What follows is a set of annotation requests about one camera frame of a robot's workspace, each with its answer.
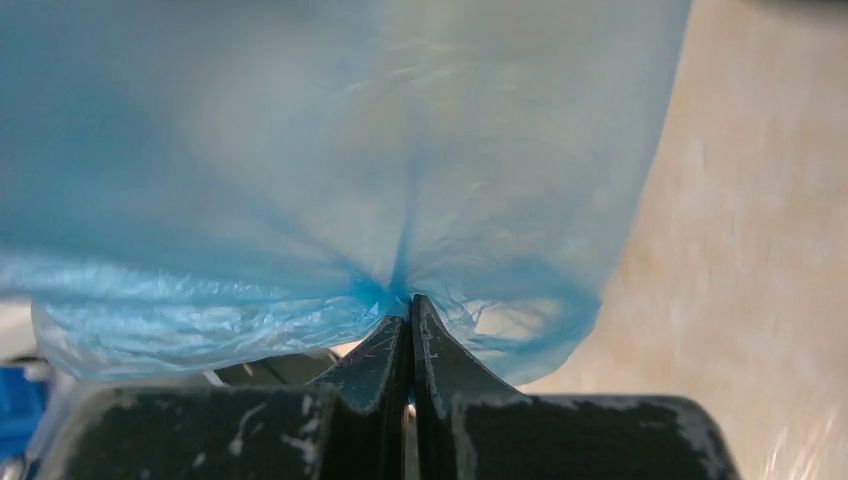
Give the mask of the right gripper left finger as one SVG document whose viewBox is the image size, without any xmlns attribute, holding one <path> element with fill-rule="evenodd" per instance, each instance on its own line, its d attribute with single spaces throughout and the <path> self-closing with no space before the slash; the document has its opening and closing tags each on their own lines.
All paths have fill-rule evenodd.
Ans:
<svg viewBox="0 0 848 480">
<path fill-rule="evenodd" d="M 304 385 L 126 386 L 71 414 L 40 479 L 399 479 L 406 324 Z"/>
</svg>

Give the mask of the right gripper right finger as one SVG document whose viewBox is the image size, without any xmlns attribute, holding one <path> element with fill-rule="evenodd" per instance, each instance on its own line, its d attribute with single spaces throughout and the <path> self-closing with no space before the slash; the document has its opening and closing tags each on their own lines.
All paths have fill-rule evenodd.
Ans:
<svg viewBox="0 0 848 480">
<path fill-rule="evenodd" d="M 668 395 L 529 395 L 494 375 L 412 301 L 424 479 L 735 479 L 717 423 Z"/>
</svg>

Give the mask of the blue plastic trash bag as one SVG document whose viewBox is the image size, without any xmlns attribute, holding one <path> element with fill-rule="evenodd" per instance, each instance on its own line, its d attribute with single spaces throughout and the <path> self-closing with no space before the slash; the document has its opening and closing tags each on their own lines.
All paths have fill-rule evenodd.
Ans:
<svg viewBox="0 0 848 480">
<path fill-rule="evenodd" d="M 497 375 L 592 331 L 686 1 L 5 1 L 1 292 L 57 367 L 196 372 L 412 297 Z"/>
</svg>

